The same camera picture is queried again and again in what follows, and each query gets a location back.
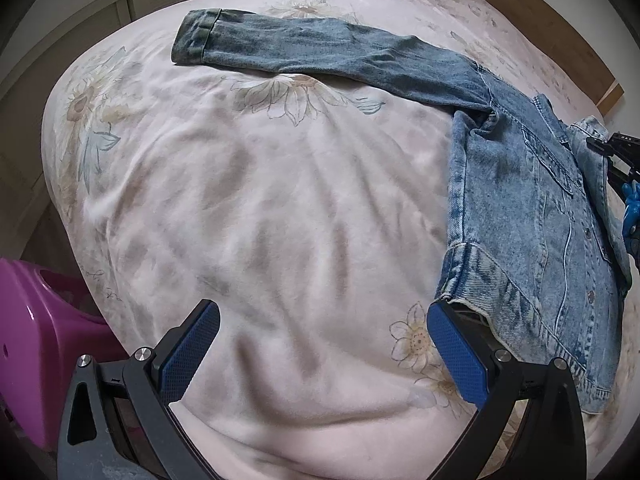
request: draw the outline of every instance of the purple plastic object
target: purple plastic object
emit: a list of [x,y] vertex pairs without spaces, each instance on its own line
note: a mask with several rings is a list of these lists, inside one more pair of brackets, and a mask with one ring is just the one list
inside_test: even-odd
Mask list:
[[103,318],[78,310],[88,294],[82,279],[0,258],[0,395],[44,450],[57,447],[77,358],[127,358]]

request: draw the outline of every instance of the cabinet door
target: cabinet door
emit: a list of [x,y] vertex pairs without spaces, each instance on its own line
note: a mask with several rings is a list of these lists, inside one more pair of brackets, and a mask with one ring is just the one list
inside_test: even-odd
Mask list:
[[92,14],[35,59],[0,100],[0,256],[20,257],[48,203],[40,130],[51,89],[78,56],[118,28],[116,3]]

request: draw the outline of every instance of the bedsheet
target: bedsheet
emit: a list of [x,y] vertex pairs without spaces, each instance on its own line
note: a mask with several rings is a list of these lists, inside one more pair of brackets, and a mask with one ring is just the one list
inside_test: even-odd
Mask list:
[[[220,306],[220,334],[172,404],[216,471],[426,478],[474,410],[425,327],[446,251],[450,117],[339,78],[172,65],[180,22],[206,7],[415,34],[545,93],[566,123],[600,115],[482,0],[190,0],[101,41],[49,97],[47,186],[127,351],[201,298]],[[636,296],[612,401],[584,417],[590,463],[629,395]]]

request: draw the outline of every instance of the denim jacket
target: denim jacket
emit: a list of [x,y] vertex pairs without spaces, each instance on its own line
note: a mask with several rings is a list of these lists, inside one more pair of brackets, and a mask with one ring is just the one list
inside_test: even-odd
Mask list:
[[192,10],[172,49],[179,64],[331,74],[450,110],[448,249],[435,298],[484,316],[518,359],[567,360],[583,410],[603,410],[620,355],[631,284],[610,213],[606,160],[475,61],[415,36],[329,18]]

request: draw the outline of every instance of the leaf pattern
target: leaf pattern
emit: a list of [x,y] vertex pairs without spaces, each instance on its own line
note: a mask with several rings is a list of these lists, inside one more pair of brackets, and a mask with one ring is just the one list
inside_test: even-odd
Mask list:
[[267,7],[264,14],[277,18],[340,18],[349,23],[360,23],[356,13],[332,6],[329,0],[282,0]]
[[365,115],[371,115],[376,113],[385,104],[384,101],[376,101],[369,97],[357,97],[355,99],[348,98],[353,105]]
[[354,105],[365,115],[375,114],[384,102],[368,97],[351,98],[329,88],[305,74],[277,74],[268,79],[244,74],[223,76],[234,83],[234,110],[250,109],[252,113],[266,110],[270,119],[287,117],[298,126],[305,117],[315,119],[326,106]]
[[87,192],[90,190],[91,174],[101,174],[100,152],[108,152],[120,140],[120,137],[111,132],[91,132],[84,140],[84,150],[78,165],[78,180],[84,180]]
[[407,312],[406,320],[389,326],[396,340],[391,358],[399,368],[410,368],[422,377],[409,390],[408,403],[415,408],[440,408],[453,417],[471,417],[475,407],[460,396],[426,325],[426,312],[420,302]]
[[66,110],[66,120],[72,123],[66,150],[75,152],[82,142],[77,178],[78,182],[84,182],[87,193],[91,189],[92,173],[102,173],[100,152],[108,152],[120,140],[120,137],[111,133],[113,123],[129,115],[126,102],[112,102],[107,92],[108,85],[114,80],[114,71],[122,65],[126,55],[126,49],[121,46],[103,62],[92,63],[89,60],[81,81],[72,91]]

